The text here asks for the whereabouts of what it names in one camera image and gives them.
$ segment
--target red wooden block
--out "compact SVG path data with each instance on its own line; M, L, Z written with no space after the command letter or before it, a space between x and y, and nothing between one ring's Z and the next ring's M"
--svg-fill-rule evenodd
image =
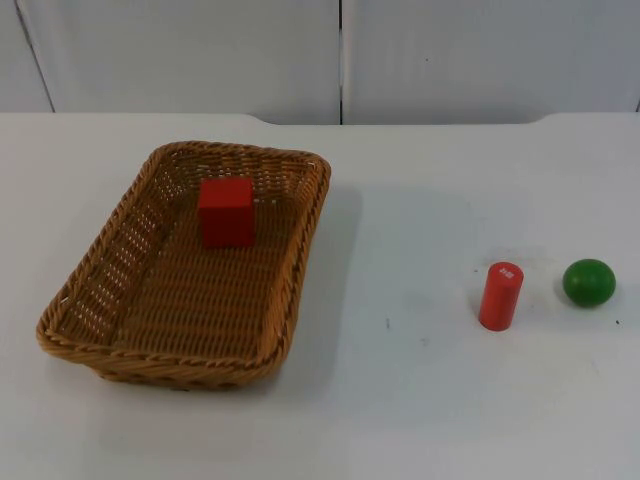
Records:
M198 218L205 248L252 246L255 224L251 179L226 177L202 182Z

